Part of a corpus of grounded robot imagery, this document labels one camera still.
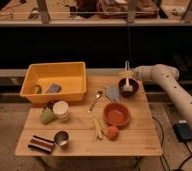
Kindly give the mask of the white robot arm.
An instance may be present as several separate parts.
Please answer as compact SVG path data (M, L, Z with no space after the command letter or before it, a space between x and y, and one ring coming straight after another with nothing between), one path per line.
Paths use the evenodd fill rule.
M120 71L118 75L121 78L135 78L158 84L192 129L192 96L177 82L179 78L177 68L164 64L138 66L128 71Z

